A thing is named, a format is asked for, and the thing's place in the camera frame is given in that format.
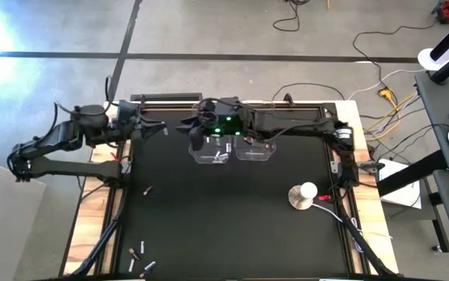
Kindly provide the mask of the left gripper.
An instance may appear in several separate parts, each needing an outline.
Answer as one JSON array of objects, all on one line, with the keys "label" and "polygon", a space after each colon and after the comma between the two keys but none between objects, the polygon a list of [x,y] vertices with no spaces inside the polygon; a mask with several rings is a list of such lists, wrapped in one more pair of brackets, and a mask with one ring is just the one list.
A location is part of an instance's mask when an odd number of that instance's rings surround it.
[{"label": "left gripper", "polygon": [[[143,105],[129,101],[119,101],[117,111],[117,127],[119,131],[118,141],[130,139],[130,135],[141,128]],[[159,131],[167,127],[166,123],[146,122],[141,130],[141,138],[147,140],[155,136]]]}]

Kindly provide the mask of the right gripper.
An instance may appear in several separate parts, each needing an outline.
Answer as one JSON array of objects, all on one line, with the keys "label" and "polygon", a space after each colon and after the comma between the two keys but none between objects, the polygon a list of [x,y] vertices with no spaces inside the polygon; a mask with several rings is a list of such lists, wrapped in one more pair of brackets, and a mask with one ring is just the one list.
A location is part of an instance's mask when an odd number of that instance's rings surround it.
[{"label": "right gripper", "polygon": [[206,98],[198,103],[196,123],[177,126],[176,130],[189,136],[193,151],[200,151],[204,136],[246,135],[253,123],[254,111],[238,98]]}]

